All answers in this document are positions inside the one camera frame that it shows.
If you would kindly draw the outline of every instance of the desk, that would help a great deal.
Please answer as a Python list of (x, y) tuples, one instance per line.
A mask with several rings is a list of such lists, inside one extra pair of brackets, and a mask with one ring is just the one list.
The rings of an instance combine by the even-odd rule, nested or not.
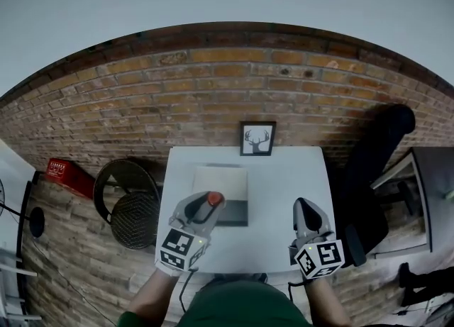
[(178, 202), (192, 194), (195, 169), (207, 165), (248, 170), (249, 226), (215, 227), (211, 246), (195, 264), (200, 272), (297, 270), (297, 265), (290, 265), (288, 246), (295, 239), (293, 204), (301, 196), (323, 209), (331, 229), (336, 229), (320, 147), (276, 147), (269, 157), (241, 157), (238, 147), (173, 147), (165, 174), (157, 245), (169, 231), (169, 217)]
[(415, 147), (371, 187), (377, 188), (408, 165), (418, 182), (426, 225), (427, 243), (403, 250), (377, 254), (376, 257), (400, 256), (443, 248), (454, 240), (454, 202), (445, 195), (454, 189), (454, 148)]

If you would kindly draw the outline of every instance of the black stool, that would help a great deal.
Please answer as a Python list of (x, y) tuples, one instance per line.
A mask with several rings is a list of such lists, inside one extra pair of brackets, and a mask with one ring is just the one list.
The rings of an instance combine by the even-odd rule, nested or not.
[[(126, 193), (112, 212), (104, 203), (105, 186), (120, 187)], [(155, 180), (137, 161), (114, 160), (105, 165), (94, 183), (93, 201), (121, 245), (141, 249), (155, 244), (160, 195)]]

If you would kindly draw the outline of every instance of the black chair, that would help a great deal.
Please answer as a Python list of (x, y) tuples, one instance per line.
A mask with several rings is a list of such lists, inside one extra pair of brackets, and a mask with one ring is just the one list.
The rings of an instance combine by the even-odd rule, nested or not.
[(385, 196), (380, 196), (380, 204), (393, 204), (394, 202), (403, 201), (409, 212), (410, 216), (413, 216), (417, 213), (419, 206), (416, 203), (416, 200), (413, 198), (413, 194), (410, 191), (410, 187), (405, 181), (399, 181), (397, 183), (397, 189), (399, 190), (393, 194), (387, 194)]
[(341, 171), (333, 188), (333, 205), (336, 233), (345, 254), (343, 267), (364, 264), (366, 254), (388, 234), (387, 220), (370, 184), (382, 174), (404, 135), (415, 125), (408, 106), (391, 106), (379, 114)]

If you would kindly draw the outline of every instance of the white table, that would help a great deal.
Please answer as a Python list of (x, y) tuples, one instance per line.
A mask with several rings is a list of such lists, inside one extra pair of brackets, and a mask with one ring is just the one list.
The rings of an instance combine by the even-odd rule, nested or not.
[(248, 170), (248, 227), (214, 228), (211, 246), (196, 262), (200, 272), (259, 273), (298, 269), (288, 246), (295, 239), (293, 204), (313, 201), (336, 230), (331, 192), (320, 147), (275, 147), (269, 157), (241, 157), (238, 147), (173, 147), (162, 194), (157, 245), (169, 231), (169, 217), (192, 194), (199, 166), (237, 165)]

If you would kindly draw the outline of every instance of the framed picture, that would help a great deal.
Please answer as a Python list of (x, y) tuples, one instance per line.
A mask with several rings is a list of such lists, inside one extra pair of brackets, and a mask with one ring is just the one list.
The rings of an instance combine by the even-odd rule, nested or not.
[(241, 121), (240, 155), (271, 155), (275, 121)]

